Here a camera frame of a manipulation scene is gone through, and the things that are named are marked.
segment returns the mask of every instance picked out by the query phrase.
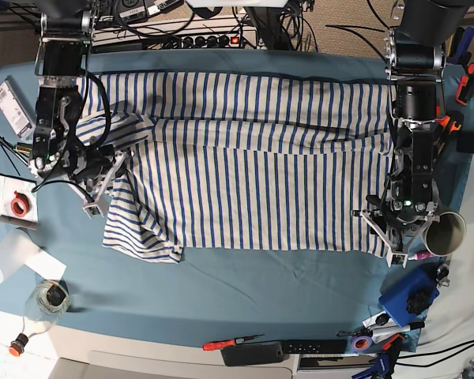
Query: blue and white striped cloth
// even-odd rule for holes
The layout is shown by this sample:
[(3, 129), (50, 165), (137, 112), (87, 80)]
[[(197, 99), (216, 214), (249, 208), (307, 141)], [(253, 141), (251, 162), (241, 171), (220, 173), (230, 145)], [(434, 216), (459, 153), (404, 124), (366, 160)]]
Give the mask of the blue and white striped cloth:
[[(383, 256), (351, 210), (384, 186), (386, 86), (228, 73), (100, 79), (108, 142), (134, 153), (132, 183), (114, 180), (104, 246), (151, 262), (179, 262), (188, 246)], [(88, 143), (104, 125), (95, 85), (84, 116), (77, 135)]]

